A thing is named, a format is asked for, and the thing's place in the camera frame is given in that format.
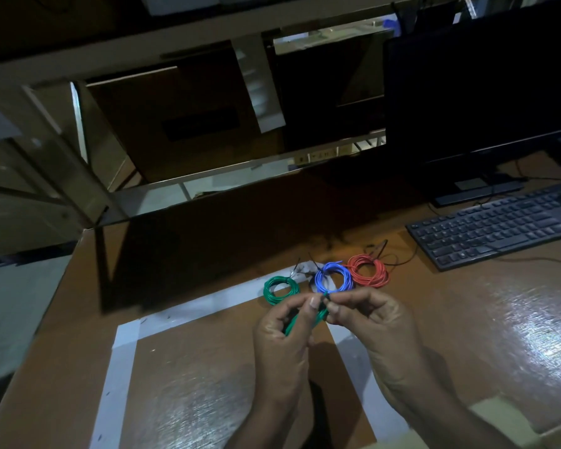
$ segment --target black monitor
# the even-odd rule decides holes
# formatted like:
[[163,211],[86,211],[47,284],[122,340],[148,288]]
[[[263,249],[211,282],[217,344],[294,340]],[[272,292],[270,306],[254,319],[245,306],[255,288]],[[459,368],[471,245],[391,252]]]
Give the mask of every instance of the black monitor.
[[561,131],[561,0],[397,37],[387,146],[419,163]]

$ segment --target blue wire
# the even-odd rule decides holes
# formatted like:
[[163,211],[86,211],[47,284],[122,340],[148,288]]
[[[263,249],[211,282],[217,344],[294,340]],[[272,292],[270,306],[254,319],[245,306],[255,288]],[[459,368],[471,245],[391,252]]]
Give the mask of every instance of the blue wire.
[[[314,277],[314,283],[316,284],[318,293],[328,294],[334,292],[346,292],[347,290],[351,290],[353,288],[351,272],[349,272],[349,270],[341,263],[342,262],[329,262],[322,266],[322,269],[318,269],[318,272],[316,272],[316,276]],[[329,275],[331,272],[338,272],[343,275],[343,285],[341,285],[338,290],[329,291],[324,287],[324,285],[322,285],[322,279],[324,279],[324,276]]]

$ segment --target desk surface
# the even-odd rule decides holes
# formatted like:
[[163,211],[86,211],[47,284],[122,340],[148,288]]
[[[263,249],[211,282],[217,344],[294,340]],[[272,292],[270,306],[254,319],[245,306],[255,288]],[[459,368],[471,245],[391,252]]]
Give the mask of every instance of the desk surface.
[[[308,253],[318,262],[346,260],[388,238],[386,254],[409,258],[415,244],[404,224],[431,212],[402,178],[378,176],[380,160],[370,150],[86,231],[0,406],[0,448],[89,446],[119,324]],[[521,163],[527,174],[561,176],[543,153]],[[561,424],[561,241],[443,273],[419,253],[391,272],[385,291],[411,307],[466,404],[500,393],[535,430]],[[264,311],[256,299],[219,312],[216,331],[203,325],[218,314],[140,340],[121,446],[220,443],[249,406],[249,330]],[[310,377],[322,387],[336,447],[372,442],[325,325],[315,338]],[[201,412],[187,415],[187,400]]]

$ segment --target red wire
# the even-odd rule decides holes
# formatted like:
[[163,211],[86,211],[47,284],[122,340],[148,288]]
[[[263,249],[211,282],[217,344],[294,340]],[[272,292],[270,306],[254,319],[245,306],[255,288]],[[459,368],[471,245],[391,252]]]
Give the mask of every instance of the red wire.
[[[364,264],[373,264],[376,267],[376,273],[372,277],[362,276],[357,272],[357,270]],[[382,263],[378,258],[372,258],[366,254],[360,254],[352,256],[347,264],[345,265],[349,272],[351,272],[351,277],[353,281],[364,287],[374,287],[380,288],[384,287],[389,283],[390,277],[386,270],[385,264]]]

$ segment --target green wire coil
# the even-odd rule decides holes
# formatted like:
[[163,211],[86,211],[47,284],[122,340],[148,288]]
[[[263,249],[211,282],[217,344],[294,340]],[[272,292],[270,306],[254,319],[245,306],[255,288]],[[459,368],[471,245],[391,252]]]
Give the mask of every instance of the green wire coil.
[[[272,293],[271,290],[272,287],[279,284],[287,284],[291,287],[291,290],[284,296],[276,296],[274,293]],[[299,285],[297,285],[297,282],[295,282],[290,277],[283,277],[277,275],[267,280],[266,283],[264,284],[264,299],[272,305],[277,305],[284,298],[293,296],[294,294],[298,294],[298,293],[299,293]],[[316,316],[316,323],[314,324],[314,326],[320,323],[326,317],[326,315],[328,315],[328,310],[326,309],[324,304],[321,304],[321,307],[322,310],[318,312],[318,315]],[[291,323],[289,323],[288,326],[286,327],[285,335],[289,335],[291,333],[291,330],[293,329],[293,326],[295,325],[296,321],[297,321],[297,315],[293,317]]]

